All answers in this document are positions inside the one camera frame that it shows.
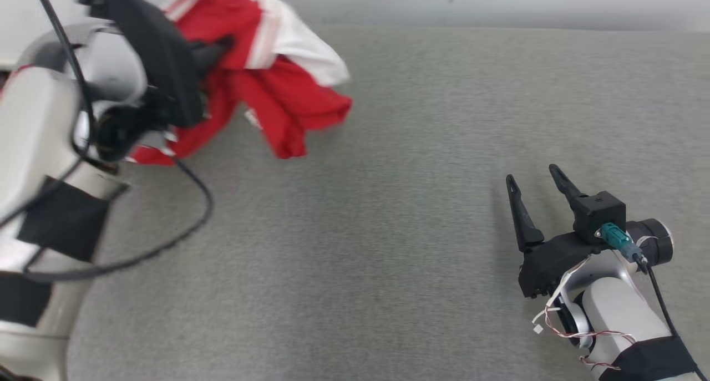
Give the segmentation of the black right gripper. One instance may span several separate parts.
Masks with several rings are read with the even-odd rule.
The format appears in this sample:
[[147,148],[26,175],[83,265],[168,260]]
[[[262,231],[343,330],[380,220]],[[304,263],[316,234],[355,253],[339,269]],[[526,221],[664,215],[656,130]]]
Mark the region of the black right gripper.
[[[584,194],[557,164],[550,164],[549,172],[573,213],[578,215],[583,212],[581,199]],[[565,272],[589,256],[611,249],[605,242],[589,244],[573,232],[558,235],[545,242],[544,234],[535,227],[524,205],[522,193],[512,174],[505,177],[505,186],[518,250],[525,253],[518,272],[518,285],[523,297],[535,298],[552,292]]]

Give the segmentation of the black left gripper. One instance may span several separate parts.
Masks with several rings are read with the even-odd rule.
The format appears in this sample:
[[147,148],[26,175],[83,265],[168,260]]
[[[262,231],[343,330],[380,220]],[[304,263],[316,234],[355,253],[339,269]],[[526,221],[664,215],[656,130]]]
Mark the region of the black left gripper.
[[192,52],[176,25],[161,9],[144,0],[90,0],[93,17],[117,26],[140,58],[150,82],[166,107],[165,121],[192,128],[203,119],[200,74],[210,72],[231,49],[233,37],[192,42]]

